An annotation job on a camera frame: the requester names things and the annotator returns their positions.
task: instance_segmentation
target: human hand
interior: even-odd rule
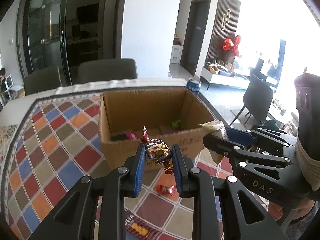
[[[310,200],[310,199],[303,200],[301,204],[297,208],[295,208],[296,210],[298,210],[298,212],[293,219],[298,219],[307,215],[310,212],[310,210],[313,208],[314,204],[315,204],[314,200]],[[269,201],[268,213],[273,217],[275,221],[277,221],[283,216],[283,209],[281,206]]]

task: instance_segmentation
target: shelf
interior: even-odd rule
[[[67,43],[67,45],[83,43],[83,42],[88,42],[88,41],[97,41],[97,40],[98,40],[98,37],[93,37],[93,38],[81,39],[81,40],[77,40],[77,41],[70,41]]]
[[[93,51],[88,51],[88,52],[80,52],[80,55],[84,55],[84,54],[91,54],[91,53],[98,53],[97,50],[93,50]]]

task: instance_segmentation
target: gray chair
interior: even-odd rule
[[[253,115],[253,117],[258,121],[265,122],[272,98],[273,90],[268,86],[268,84],[257,78],[255,75],[252,75],[249,86],[243,96],[244,106],[230,125],[233,124],[233,122],[239,117],[245,108],[248,109],[246,116],[250,114],[250,116]]]
[[[24,91],[26,96],[61,86],[58,67],[47,67],[37,70],[26,76],[24,80]]]
[[[137,78],[136,62],[131,58],[111,58],[81,63],[78,83]]]

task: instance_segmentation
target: blue gripper pad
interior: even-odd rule
[[[135,176],[134,194],[136,197],[139,195],[141,186],[142,186],[145,159],[146,159],[146,145],[144,144],[141,150],[141,154],[138,162],[138,168]]]
[[[176,180],[176,187],[179,195],[182,194],[182,174],[178,162],[177,153],[175,151],[175,147],[172,147],[172,165],[173,165],[173,172],[174,172],[174,178]]]
[[[229,141],[242,144],[246,147],[255,144],[255,140],[252,138],[251,134],[245,131],[240,131],[233,128],[227,128],[227,135]]]

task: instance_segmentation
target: dining table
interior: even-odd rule
[[[82,176],[96,179],[111,171],[99,139],[100,97],[104,91],[185,86],[186,80],[175,78],[112,80],[58,87],[8,102],[0,112],[0,209],[15,235],[28,239]],[[205,148],[193,162],[211,176],[225,179],[233,174],[228,158],[217,165]],[[191,239],[193,198],[182,199],[177,191],[159,195],[158,185],[175,186],[174,176],[161,168],[146,171],[139,196],[125,198],[126,214],[152,233],[150,239]],[[102,197],[94,239],[99,230],[101,201]],[[218,197],[215,202],[223,238]],[[128,240],[139,239],[135,230],[126,230]]]

